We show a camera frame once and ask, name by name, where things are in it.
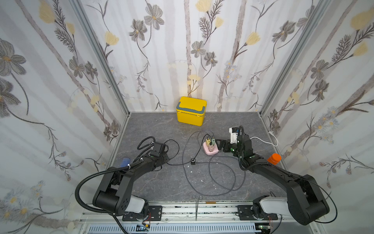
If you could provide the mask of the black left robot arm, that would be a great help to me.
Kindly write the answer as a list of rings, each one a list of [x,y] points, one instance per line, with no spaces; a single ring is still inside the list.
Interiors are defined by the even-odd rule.
[[[143,139],[137,146],[141,153],[131,164],[123,167],[110,167],[83,179],[76,187],[75,199],[84,209],[113,217],[131,215],[135,219],[150,218],[149,202],[132,195],[134,182],[144,174],[155,171],[169,162],[168,146],[157,142],[155,137]],[[80,197],[80,190],[88,181],[103,176],[92,201],[86,204]]]

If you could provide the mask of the orange bottle cap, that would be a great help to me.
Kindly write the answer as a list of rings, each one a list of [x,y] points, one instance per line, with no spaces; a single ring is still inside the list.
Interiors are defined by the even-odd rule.
[[[277,165],[281,160],[281,155],[277,153],[272,154],[271,157],[267,159],[267,161],[273,165]]]

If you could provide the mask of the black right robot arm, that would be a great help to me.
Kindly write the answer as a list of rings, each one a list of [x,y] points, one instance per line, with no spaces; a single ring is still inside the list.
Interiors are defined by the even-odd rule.
[[[286,196],[262,196],[253,200],[252,215],[264,218],[270,214],[293,217],[299,224],[308,225],[330,212],[330,207],[316,180],[310,175],[298,175],[277,166],[281,156],[270,158],[255,154],[252,140],[243,127],[230,128],[230,139],[218,140],[218,150],[232,153],[243,171],[261,175],[282,188]]]

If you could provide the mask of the blue transparent bottle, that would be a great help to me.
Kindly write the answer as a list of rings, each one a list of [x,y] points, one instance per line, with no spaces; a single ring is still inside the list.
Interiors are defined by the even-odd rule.
[[[123,158],[120,167],[126,167],[130,164],[131,160],[129,158]]]

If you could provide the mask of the pink power strip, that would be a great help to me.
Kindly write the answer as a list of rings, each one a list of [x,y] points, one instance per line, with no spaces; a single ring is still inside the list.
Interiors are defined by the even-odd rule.
[[[217,144],[215,145],[207,145],[205,142],[203,143],[203,150],[206,155],[212,156],[219,152],[219,149],[217,147]]]

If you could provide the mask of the yellow plastic storage box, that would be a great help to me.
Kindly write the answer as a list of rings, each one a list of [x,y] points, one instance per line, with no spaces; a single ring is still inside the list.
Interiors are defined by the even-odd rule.
[[[181,97],[177,106],[177,120],[180,123],[202,126],[206,113],[207,101],[192,97]]]

